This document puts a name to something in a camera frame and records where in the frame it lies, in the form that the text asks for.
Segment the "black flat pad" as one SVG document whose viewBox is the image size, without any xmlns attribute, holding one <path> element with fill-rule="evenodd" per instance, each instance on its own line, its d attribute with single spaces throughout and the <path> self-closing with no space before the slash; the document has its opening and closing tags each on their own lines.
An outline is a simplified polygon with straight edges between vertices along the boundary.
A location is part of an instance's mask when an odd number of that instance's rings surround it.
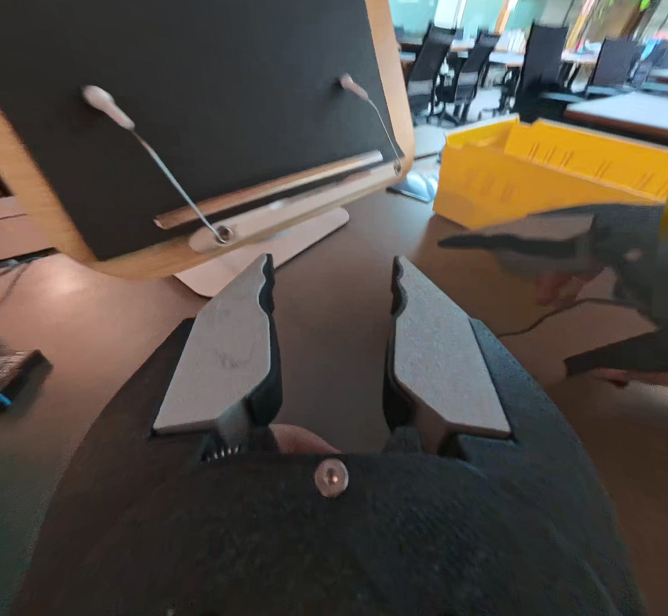
<svg viewBox="0 0 668 616">
<path fill-rule="evenodd" d="M 387 192 L 402 195 L 422 203 L 432 203 L 439 183 L 438 170 L 426 173 L 408 172 L 397 183 L 389 186 Z"/>
</svg>

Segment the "yellow plastic bin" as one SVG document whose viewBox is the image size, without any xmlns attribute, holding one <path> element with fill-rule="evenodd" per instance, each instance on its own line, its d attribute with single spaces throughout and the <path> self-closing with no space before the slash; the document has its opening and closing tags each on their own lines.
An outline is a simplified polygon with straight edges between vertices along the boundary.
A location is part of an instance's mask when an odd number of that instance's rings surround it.
<svg viewBox="0 0 668 616">
<path fill-rule="evenodd" d="M 666 199 L 665 147 L 512 116 L 446 132 L 433 210 L 476 229 L 573 206 Z"/>
</svg>

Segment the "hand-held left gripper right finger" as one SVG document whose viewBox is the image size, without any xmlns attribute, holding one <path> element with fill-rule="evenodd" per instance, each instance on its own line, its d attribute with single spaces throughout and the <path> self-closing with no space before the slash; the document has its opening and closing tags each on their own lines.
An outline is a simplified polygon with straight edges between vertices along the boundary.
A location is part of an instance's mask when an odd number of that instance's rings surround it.
<svg viewBox="0 0 668 616">
<path fill-rule="evenodd" d="M 420 440 L 508 439 L 510 424 L 466 312 L 403 256 L 393 260 L 391 293 L 382 396 L 390 431 L 414 428 Z"/>
</svg>

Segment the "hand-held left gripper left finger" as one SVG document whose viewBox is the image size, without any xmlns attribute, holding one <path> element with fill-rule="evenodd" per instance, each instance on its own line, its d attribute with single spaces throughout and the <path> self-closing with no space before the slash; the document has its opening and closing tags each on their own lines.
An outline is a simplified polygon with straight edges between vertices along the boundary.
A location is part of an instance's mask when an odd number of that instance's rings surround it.
<svg viewBox="0 0 668 616">
<path fill-rule="evenodd" d="M 159 436 L 246 437 L 283 403 L 275 270 L 261 254 L 197 314 L 152 427 Z"/>
</svg>

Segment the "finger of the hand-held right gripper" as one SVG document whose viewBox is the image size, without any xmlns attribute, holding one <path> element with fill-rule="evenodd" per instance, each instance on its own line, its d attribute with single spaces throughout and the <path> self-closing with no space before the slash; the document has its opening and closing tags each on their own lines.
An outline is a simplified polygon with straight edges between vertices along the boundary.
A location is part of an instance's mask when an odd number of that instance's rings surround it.
<svg viewBox="0 0 668 616">
<path fill-rule="evenodd" d="M 566 273 L 574 277 L 586 277 L 593 273 L 593 261 L 586 256 L 553 258 L 517 252 L 498 252 L 496 261 L 508 274 L 537 278 L 547 273 Z"/>
<path fill-rule="evenodd" d="M 588 257 L 594 222 L 591 212 L 542 212 L 447 236 L 438 246 L 525 257 Z"/>
</svg>

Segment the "black wooden book stand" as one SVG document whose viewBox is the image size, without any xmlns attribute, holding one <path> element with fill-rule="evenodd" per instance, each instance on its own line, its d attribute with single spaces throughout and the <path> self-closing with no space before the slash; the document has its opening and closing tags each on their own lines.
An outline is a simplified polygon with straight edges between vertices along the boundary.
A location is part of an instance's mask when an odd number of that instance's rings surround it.
<svg viewBox="0 0 668 616">
<path fill-rule="evenodd" d="M 379 108 L 339 86 L 349 74 Z M 214 227 L 129 131 L 112 95 Z M 211 297 L 405 177 L 415 150 L 388 0 L 1 0 L 1 188 L 60 253 Z"/>
</svg>

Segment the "dark top office table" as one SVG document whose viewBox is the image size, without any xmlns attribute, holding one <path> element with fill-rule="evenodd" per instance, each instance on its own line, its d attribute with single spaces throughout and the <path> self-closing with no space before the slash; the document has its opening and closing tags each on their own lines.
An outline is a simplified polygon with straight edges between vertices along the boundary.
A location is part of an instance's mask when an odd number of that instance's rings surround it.
<svg viewBox="0 0 668 616">
<path fill-rule="evenodd" d="M 645 92 L 569 105 L 564 119 L 620 136 L 667 145 L 667 95 Z"/>
</svg>

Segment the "person's right hand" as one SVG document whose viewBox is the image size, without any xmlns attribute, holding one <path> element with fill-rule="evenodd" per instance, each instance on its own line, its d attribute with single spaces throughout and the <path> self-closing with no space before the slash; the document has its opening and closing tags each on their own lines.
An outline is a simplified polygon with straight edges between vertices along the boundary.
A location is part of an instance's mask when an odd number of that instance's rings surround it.
<svg viewBox="0 0 668 616">
<path fill-rule="evenodd" d="M 589 281 L 589 276 L 565 270 L 543 272 L 535 281 L 535 301 L 538 306 L 563 307 L 572 303 Z"/>
</svg>

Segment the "group of black office chairs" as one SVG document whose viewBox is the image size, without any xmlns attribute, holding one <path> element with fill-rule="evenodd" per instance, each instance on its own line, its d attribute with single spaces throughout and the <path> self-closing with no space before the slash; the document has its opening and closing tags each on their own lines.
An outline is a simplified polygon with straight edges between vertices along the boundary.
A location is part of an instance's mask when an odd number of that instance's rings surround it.
<svg viewBox="0 0 668 616">
<path fill-rule="evenodd" d="M 641 48 L 632 39 L 605 39 L 595 58 L 594 71 L 583 90 L 573 92 L 562 80 L 566 27 L 532 24 L 523 60 L 518 67 L 506 66 L 498 106 L 491 114 L 518 114 L 523 122 L 539 118 L 563 121 L 572 105 L 588 104 L 607 97 L 642 91 L 652 71 L 649 60 L 641 60 Z M 467 48 L 464 58 L 451 64 L 453 74 L 442 71 L 453 47 L 454 36 L 432 25 L 409 66 L 405 86 L 413 117 L 424 114 L 461 126 L 468 123 L 470 107 L 493 60 L 498 38 L 480 36 Z"/>
</svg>

